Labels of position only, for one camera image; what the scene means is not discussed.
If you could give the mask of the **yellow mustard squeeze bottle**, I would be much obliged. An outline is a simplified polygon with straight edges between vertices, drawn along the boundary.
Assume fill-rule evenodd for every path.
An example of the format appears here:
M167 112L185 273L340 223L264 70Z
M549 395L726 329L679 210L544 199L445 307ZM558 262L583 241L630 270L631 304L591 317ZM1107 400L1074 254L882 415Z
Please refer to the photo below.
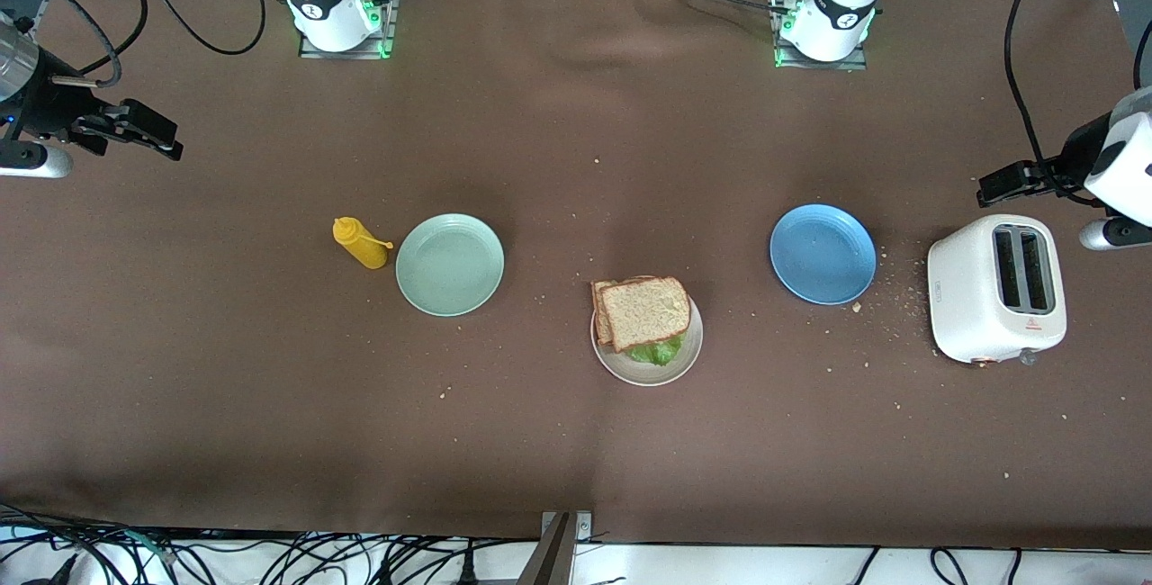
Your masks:
M371 235L355 216L338 216L332 225L333 240L367 269L380 269L391 257L392 243Z

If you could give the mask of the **brown bread slice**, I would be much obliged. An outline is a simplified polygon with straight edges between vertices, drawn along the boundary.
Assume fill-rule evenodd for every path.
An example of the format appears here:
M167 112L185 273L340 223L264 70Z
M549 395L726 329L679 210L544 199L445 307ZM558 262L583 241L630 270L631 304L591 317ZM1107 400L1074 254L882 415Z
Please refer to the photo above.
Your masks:
M602 291L613 334L612 350L675 339L692 322L692 302L684 284L670 276L643 276L617 281Z
M593 331L594 339L598 345L611 345L613 342L613 334L611 331L611 324L608 322L608 312L605 311L602 306L602 291L608 287L616 286L616 280L597 281L591 284L592 301L593 301Z

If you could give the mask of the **green lettuce leaf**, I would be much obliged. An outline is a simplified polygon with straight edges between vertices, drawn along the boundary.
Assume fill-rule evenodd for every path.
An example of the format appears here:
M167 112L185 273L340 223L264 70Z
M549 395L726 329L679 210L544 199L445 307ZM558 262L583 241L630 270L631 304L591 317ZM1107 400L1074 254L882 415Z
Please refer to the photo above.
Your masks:
M659 342L653 342L644 345L634 345L626 350L626 355L629 356L631 360L638 360L638 363L653 365L653 366L667 366L670 360L674 360L679 356L680 348L684 343L685 335L680 334L675 337L659 340Z

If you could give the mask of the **blue plate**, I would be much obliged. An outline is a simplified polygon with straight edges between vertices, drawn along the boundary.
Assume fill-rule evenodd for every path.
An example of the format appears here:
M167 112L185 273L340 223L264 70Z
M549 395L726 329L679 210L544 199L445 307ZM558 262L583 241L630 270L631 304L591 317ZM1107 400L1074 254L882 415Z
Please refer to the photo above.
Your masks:
M839 306L867 292L878 257L864 225L828 204L791 208L767 238L767 260L778 281L817 305Z

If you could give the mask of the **pale green plate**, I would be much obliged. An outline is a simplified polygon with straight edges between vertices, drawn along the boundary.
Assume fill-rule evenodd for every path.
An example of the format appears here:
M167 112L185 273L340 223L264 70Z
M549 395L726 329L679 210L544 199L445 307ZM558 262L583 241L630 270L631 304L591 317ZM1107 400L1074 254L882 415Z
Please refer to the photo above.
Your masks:
M400 243L395 276L406 301L429 316L464 316L482 307L505 273L505 249L484 220L440 213Z

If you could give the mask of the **beige plate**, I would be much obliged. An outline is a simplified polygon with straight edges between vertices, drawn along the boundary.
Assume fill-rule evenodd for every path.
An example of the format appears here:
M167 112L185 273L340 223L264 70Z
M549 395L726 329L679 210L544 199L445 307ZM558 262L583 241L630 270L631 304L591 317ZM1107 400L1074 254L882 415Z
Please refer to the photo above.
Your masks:
M614 352L609 345L598 345L592 331L592 312L591 319L589 320L589 340L591 340L597 359L600 360L602 366L608 369L613 375L617 377L617 379L622 381L626 381L626 383L642 385L642 387L655 387L655 385L674 383L674 381L679 380L680 377L687 374L702 351L704 340L702 314L692 299L691 302L691 326L688 327L684 343L680 348L679 355L676 355L676 358L670 360L670 364L667 364L667 366L653 366L653 364L638 363L638 360L631 360L626 354Z

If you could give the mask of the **white toaster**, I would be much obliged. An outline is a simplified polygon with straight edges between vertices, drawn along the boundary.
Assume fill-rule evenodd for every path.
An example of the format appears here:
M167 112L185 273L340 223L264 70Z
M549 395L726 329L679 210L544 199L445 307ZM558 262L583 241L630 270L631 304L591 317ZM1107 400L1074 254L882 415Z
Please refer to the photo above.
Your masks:
M935 345L953 360L1032 365L1066 337L1058 248L1031 216L993 213L935 241L927 287Z

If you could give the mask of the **brown table cloth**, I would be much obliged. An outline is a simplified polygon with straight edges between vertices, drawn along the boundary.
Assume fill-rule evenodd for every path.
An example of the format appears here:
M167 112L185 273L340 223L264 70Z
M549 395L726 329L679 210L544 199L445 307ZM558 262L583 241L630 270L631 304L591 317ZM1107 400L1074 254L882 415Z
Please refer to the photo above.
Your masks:
M924 260L1029 154L1011 0L881 0L864 71L778 68L712 0L400 0L386 60L304 60L270 3L243 56L157 7L108 101L184 158L75 150L0 178L0 500L156 527L612 541L1152 548L1152 248L1048 225L1070 322L1033 366L933 343ZM839 306L767 260L821 203L876 244ZM503 245L464 316L400 292L422 221ZM367 269L332 225L392 243ZM704 326L679 380L597 359L591 284L676 278Z

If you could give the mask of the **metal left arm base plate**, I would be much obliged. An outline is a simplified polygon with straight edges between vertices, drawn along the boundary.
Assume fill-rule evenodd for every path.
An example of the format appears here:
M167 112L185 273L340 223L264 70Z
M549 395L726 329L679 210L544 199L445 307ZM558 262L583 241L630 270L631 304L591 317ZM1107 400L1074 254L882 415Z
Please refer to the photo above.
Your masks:
M776 13L772 18L774 63L776 68L802 68L818 69L818 71L863 71L867 68L867 56L865 56L864 40L867 38L867 28L861 31L852 43L852 51L847 56L835 61L823 61L808 56L797 45L788 38L791 26L795 26L795 18L802 10L803 0L770 0L770 7L785 8L785 13Z

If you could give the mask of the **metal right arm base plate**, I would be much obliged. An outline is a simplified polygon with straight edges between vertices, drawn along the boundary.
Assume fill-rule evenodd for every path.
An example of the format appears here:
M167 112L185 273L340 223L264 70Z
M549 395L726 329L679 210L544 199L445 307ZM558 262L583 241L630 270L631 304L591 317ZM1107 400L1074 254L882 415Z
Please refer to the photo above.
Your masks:
M399 0L289 0L301 59L389 59Z

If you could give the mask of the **grey metal bracket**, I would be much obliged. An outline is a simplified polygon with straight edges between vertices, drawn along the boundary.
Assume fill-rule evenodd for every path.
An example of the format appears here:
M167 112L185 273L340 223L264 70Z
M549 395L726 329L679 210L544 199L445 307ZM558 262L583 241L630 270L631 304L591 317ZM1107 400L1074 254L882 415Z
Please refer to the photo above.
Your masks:
M576 545L591 535L591 511L544 512L540 540L516 585L571 585Z

